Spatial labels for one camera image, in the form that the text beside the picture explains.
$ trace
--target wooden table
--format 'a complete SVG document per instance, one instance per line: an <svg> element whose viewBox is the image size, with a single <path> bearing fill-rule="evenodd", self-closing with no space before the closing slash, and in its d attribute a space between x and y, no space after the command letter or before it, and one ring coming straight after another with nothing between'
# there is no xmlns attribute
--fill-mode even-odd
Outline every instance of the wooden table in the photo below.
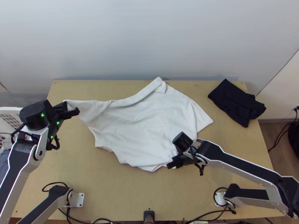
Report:
<svg viewBox="0 0 299 224"><path fill-rule="evenodd" d="M56 105L65 99L123 99L136 94L151 81L57 80L52 83L48 99ZM220 145L225 152L272 169L266 145L257 120L248 128L233 121L208 99L218 81L166 81L196 101L214 120L199 132L200 138ZM242 82L233 82L246 91ZM58 137L61 148L47 152L44 161L28 178L13 217L24 217L47 197L44 185L64 181L75 191L85 193L84 206L71 209L81 220L109 218L114 221L142 220L144 210L154 210L156 220L187 220L213 210L218 187L237 183L242 188L260 188L247 179L220 168L206 167L199 176L195 166L180 169L163 167L156 172L122 165L114 153L96 148L89 129L77 118L63 123ZM244 206L237 214L225 212L221 219L282 216L274 209ZM215 218L217 214L207 216ZM56 211L51 219L65 219Z"/></svg>

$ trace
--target black cable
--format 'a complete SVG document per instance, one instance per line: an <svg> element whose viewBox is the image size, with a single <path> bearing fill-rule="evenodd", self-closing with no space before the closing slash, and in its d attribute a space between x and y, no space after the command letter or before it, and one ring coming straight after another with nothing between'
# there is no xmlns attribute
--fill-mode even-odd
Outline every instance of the black cable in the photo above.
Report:
<svg viewBox="0 0 299 224"><path fill-rule="evenodd" d="M280 139L283 137L283 135L289 131L289 130L286 130L286 131L280 136L280 134L283 132L283 130L284 130L288 125L293 124L293 123L296 121L297 116L298 116L298 109L297 109L297 108L294 108L294 111L296 112L296 117L295 117L295 119L294 119L291 123L286 124L286 125L282 128L282 130L280 131L280 133L278 134L278 136L277 136L277 138L276 138L276 140L275 140L275 142L274 142L274 145L268 150L268 152L270 152L272 149L274 149L274 148L278 145L278 143L279 143Z"/></svg>
<svg viewBox="0 0 299 224"><path fill-rule="evenodd" d="M218 211L212 211L212 212L205 213L205 214L203 214L203 215L201 215L201 216L199 216L199 217L197 217L197 218L195 218L195 219L193 219L193 220L190 220L190 221L186 222L186 224L189 224L189 223L191 223L191 222L193 222L193 221L203 221L203 222L212 222L212 221L216 221L217 219L219 219L219 218L222 216L222 214L223 214L224 212L231 212L231 213L233 213L233 214L236 214L235 211L233 211L233 210L231 210L231 209L227 209L228 205L229 205L229 204L227 204L227 205L224 207L223 210L218 210ZM207 216L207 215L210 215L210 214L213 214L213 213L218 213L218 212L220 212L219 216L217 216L217 217L214 218L214 219L211 219L211 220L201 220L201 219L200 219L200 218L202 218L202 217L204 217L204 216Z"/></svg>
<svg viewBox="0 0 299 224"><path fill-rule="evenodd" d="M293 218L293 217L294 217L294 214L293 214L293 207L292 207L292 205L291 205L290 197L289 197L289 195L287 194L287 190L284 188L284 186L282 185L281 182L278 182L278 183L277 183L277 186L278 186L278 187L280 188L280 190L283 192L283 194L284 194L284 196L285 196L285 198L286 198L286 200L287 200L287 207L288 207L288 209L289 209L289 211L288 211L288 216L291 217L291 218Z"/></svg>
<svg viewBox="0 0 299 224"><path fill-rule="evenodd" d="M265 218L265 219L267 219L269 223L273 224L268 218Z"/></svg>
<svg viewBox="0 0 299 224"><path fill-rule="evenodd" d="M216 203L216 205L218 205L218 206L220 206L220 207L224 207L224 206L227 205L227 203L224 204L224 205L220 205L220 204L218 204L218 203L216 202L216 199L215 199L215 196L216 196L216 194L217 194L217 191L219 191L220 189L225 189L225 190L227 190L226 187L219 187L219 188L217 188L217 189L214 191L214 193L213 193L213 199L214 199L214 202Z"/></svg>
<svg viewBox="0 0 299 224"><path fill-rule="evenodd" d="M63 184L65 187L68 187L67 186L67 184L66 183L64 183L64 182L52 182L52 183L49 183L49 184L47 184L46 186L44 186L43 187L43 189L41 190L42 192L49 192L49 190L45 190L45 188L47 187L47 186L50 186L50 185L53 185L53 184Z"/></svg>
<svg viewBox="0 0 299 224"><path fill-rule="evenodd" d="M20 130L22 130L22 128L25 126L25 123L21 124L20 127L18 127L13 133L12 135L10 136L10 140L12 142L12 144L15 143L13 137L15 136L16 133L18 133Z"/></svg>
<svg viewBox="0 0 299 224"><path fill-rule="evenodd" d="M27 133L27 132L24 132L24 131L19 131L20 133L23 133L23 134L26 134L26 135L29 135L32 139L35 139L37 141L39 141L39 139L37 137L35 137L33 134L30 134L30 133Z"/></svg>
<svg viewBox="0 0 299 224"><path fill-rule="evenodd" d="M110 224L110 222L111 222L109 219L106 219L106 218L98 218L98 219L95 220L92 224L95 224L97 221L100 221L100 220L108 221L108 223L101 223L101 224Z"/></svg>
<svg viewBox="0 0 299 224"><path fill-rule="evenodd" d="M68 185L66 184L66 183L64 183L64 182L61 182L61 181L58 181L58 182L52 182L52 183L49 183L49 184L47 184L46 186L44 186L43 188L42 188L42 192L49 192L49 190L45 190L45 188L46 187L48 187L48 186L50 186L50 185L54 185L54 184L63 184L65 187L68 187ZM83 221L80 221L80 220L78 220L78 219L75 219L75 218L73 218L73 217L71 217L70 216L70 210L71 210L71 208L67 208L67 212L64 212L62 209L58 209L62 214L64 214L66 217L67 217L67 221L68 221L68 223L69 224L72 224L71 223L71 221L70 221L70 219L71 220L74 220L74 221L76 221L76 222L79 222L79 223L82 223L82 224L90 224L90 223L86 223L86 222L83 222ZM111 220L109 220L109 219L106 219L106 218L98 218L97 220L95 220L94 222L93 222L93 224L95 224L97 221L99 221L99 220L105 220L105 221L108 221L108 223L102 223L102 224L111 224L111 223L113 223L113 224L121 224L121 223L118 223L118 222L112 222Z"/></svg>

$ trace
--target wooden floor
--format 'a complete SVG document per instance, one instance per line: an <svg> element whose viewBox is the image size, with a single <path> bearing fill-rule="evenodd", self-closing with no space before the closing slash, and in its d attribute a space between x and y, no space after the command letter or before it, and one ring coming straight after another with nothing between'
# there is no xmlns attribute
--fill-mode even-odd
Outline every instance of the wooden floor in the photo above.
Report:
<svg viewBox="0 0 299 224"><path fill-rule="evenodd" d="M282 122L271 122L271 123L260 123L261 130L267 145L267 148L271 148L275 142L275 139L281 129L284 127L286 123ZM277 147L275 147L270 152L270 158L273 164L273 168L276 172L280 173L281 175L290 175L295 177L297 180L299 180L299 159L293 152L293 149L291 148L287 134L285 134ZM299 220L290 219L288 217L276 217L276 218L269 218L273 224L299 224ZM18 221L18 219L11 219L10 224L15 224ZM239 223L240 220L218 220L213 223ZM242 220L247 223L251 224L270 224L266 219L264 218L258 218L258 219L247 219ZM122 222L124 224L140 224L142 222ZM57 220L48 220L46 224L68 224L67 221L57 221Z"/></svg>

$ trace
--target gray cloth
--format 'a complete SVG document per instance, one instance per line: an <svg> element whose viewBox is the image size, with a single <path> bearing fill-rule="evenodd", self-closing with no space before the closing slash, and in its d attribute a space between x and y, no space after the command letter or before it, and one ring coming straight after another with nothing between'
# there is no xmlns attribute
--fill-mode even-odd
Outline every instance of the gray cloth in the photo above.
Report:
<svg viewBox="0 0 299 224"><path fill-rule="evenodd" d="M4 179L4 176L8 170L7 159L8 159L9 153L10 153L9 150L4 150L0 154L0 183L2 183L2 180Z"/></svg>

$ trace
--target white t-shirt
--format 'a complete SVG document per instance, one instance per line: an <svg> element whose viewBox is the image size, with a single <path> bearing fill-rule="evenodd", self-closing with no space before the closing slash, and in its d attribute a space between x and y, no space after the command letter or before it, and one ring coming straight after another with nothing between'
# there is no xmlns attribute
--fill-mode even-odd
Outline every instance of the white t-shirt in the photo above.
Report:
<svg viewBox="0 0 299 224"><path fill-rule="evenodd" d="M95 146L113 151L122 164L146 171L166 166L176 156L172 140L183 131L190 138L213 123L189 97L160 77L122 100L67 100L95 137Z"/></svg>

